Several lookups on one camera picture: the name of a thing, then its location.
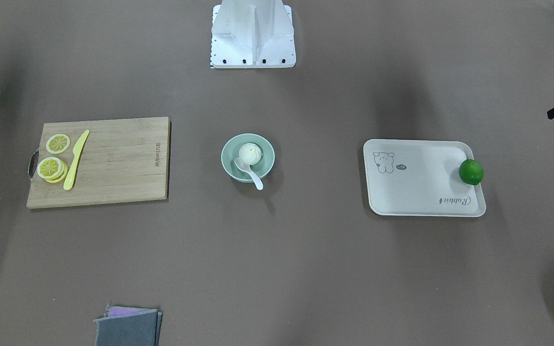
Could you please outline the lemon slice stack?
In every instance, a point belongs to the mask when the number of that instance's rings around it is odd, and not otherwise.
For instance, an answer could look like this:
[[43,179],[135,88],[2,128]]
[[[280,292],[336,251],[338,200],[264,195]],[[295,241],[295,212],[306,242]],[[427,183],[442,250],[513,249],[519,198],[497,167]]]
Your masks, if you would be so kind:
[[69,168],[68,164],[63,160],[49,156],[39,162],[37,174],[46,182],[56,184],[66,179]]

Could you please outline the wooden cutting board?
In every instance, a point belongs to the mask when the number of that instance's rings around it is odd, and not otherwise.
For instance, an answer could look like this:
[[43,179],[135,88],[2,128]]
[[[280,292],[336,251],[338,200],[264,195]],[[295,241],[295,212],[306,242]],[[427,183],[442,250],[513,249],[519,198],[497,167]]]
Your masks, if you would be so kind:
[[66,191],[34,173],[26,205],[31,209],[165,200],[168,196],[171,121],[168,117],[46,123],[38,160],[50,156],[48,139],[66,134],[74,145],[88,138],[75,184]]

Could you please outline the yellow plastic knife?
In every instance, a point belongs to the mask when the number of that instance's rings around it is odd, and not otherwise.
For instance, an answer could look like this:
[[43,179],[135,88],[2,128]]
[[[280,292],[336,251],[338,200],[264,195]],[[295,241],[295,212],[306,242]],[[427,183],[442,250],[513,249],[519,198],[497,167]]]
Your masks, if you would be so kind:
[[83,154],[83,149],[89,134],[90,134],[90,130],[89,129],[85,130],[81,134],[80,138],[75,142],[75,145],[73,147],[73,160],[69,166],[69,171],[63,184],[63,189],[66,191],[69,191],[74,187],[78,165],[79,165],[81,156]]

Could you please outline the white steamed bun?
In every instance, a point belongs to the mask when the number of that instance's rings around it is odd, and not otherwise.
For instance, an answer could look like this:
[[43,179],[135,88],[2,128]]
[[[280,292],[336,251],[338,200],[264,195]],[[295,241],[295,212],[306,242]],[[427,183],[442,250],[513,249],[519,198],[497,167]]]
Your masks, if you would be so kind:
[[238,156],[244,164],[253,166],[262,159],[263,152],[261,147],[249,142],[240,147]]

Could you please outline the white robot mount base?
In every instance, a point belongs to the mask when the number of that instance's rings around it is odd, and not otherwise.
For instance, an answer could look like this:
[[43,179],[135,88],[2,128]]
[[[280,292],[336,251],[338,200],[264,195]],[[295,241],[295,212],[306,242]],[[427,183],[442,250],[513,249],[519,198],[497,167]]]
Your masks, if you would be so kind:
[[281,0],[223,0],[213,7],[210,66],[215,69],[292,68],[292,9]]

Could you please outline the cream rabbit tray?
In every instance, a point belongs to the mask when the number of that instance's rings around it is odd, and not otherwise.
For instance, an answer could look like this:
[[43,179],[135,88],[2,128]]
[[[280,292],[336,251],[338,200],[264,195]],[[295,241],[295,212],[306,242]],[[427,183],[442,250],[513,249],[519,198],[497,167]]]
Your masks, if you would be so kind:
[[459,141],[370,139],[363,145],[371,210],[379,215],[480,217],[486,201],[480,185],[459,176],[473,159]]

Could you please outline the white ceramic spoon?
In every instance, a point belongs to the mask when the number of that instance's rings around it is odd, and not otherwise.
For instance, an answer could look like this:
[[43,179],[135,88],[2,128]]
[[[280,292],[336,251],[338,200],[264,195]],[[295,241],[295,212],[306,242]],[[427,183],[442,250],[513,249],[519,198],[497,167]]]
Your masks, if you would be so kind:
[[248,164],[245,164],[240,157],[235,158],[234,160],[235,166],[242,172],[248,174],[250,178],[252,179],[253,183],[255,184],[255,187],[257,190],[263,190],[264,184],[262,180],[260,180],[259,176],[256,175],[256,173],[251,169],[251,166]]

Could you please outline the green lime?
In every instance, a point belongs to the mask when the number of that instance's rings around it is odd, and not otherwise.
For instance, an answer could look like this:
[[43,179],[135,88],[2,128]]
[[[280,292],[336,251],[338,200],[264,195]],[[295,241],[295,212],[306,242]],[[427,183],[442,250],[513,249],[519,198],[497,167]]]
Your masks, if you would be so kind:
[[468,185],[479,185],[484,179],[483,166],[476,160],[466,159],[460,164],[459,177]]

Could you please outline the grey folded cloth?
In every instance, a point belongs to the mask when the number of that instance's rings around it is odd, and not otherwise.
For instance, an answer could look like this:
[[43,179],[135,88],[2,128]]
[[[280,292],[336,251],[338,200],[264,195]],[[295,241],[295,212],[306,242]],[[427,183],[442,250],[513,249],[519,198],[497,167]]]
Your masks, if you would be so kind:
[[163,314],[158,309],[108,305],[94,320],[95,346],[158,346]]

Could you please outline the mint green bowl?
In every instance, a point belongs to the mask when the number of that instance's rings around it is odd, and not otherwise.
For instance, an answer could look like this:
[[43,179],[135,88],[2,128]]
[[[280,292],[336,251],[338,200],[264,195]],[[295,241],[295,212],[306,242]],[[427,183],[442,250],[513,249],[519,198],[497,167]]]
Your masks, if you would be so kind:
[[221,163],[223,169],[232,179],[242,183],[253,183],[251,176],[240,171],[234,163],[234,159],[239,156],[240,147],[246,143],[256,144],[262,151],[261,159],[257,164],[252,165],[251,169],[260,179],[267,176],[275,163],[275,150],[266,138],[257,134],[244,133],[228,140],[222,148]]

